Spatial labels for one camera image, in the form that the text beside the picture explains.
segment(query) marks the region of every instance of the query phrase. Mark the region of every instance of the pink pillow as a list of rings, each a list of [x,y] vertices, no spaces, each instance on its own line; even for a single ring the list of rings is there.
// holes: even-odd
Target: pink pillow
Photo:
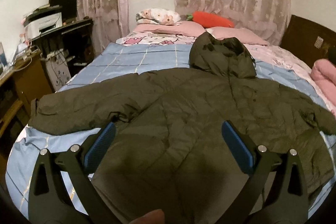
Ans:
[[[192,21],[181,21],[180,25],[155,25],[155,24],[139,24],[133,32],[153,32],[180,34],[186,37],[199,37],[205,32],[205,29],[198,23]]]
[[[257,36],[251,30],[242,28],[226,28],[226,27],[212,27],[207,29],[207,31],[212,34],[212,36],[218,40],[223,40],[225,38],[236,37],[241,43],[251,44],[251,45],[263,45],[268,46],[269,43],[259,36]]]
[[[336,66],[329,60],[317,60],[310,77],[320,87],[325,97],[336,106]]]

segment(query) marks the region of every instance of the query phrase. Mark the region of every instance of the printer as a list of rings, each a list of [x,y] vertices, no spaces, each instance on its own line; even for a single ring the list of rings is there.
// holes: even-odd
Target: printer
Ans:
[[[33,39],[39,35],[62,26],[61,6],[51,6],[37,9],[26,17],[24,22],[27,39]]]

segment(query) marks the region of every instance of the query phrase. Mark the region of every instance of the blue gripper pad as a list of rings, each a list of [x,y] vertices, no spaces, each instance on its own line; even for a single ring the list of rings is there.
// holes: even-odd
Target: blue gripper pad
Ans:
[[[115,136],[116,127],[114,123],[110,122],[84,156],[84,172],[86,174],[96,172]]]
[[[255,157],[228,121],[222,125],[222,136],[241,171],[248,175],[253,174]]]

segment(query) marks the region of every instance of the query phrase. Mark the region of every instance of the pillowcase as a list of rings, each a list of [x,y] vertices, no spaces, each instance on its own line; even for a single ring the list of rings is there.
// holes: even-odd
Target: pillowcase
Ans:
[[[180,21],[180,25],[155,25],[155,24],[139,24],[133,32],[153,32],[180,34],[186,37],[199,37],[205,32],[205,29],[198,23],[192,21]]]
[[[152,8],[137,13],[135,20],[137,24],[179,25],[181,17],[172,10]]]
[[[234,29],[225,27],[213,27],[206,29],[206,31],[212,34],[212,36],[218,40],[236,37],[243,44],[269,46],[269,43],[267,41],[257,36],[251,30],[245,28]]]

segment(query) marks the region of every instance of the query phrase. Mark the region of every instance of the jacket sleeve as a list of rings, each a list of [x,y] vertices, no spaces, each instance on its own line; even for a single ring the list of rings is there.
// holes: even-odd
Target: jacket sleeve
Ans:
[[[167,73],[156,71],[134,73],[43,96],[32,102],[28,125],[51,135],[63,135],[99,128],[107,121],[129,122],[183,81],[179,74],[174,81],[167,77]]]
[[[309,96],[298,90],[283,85],[281,89],[282,99],[297,109],[306,123],[327,135],[336,134],[336,119],[330,111],[314,103]]]

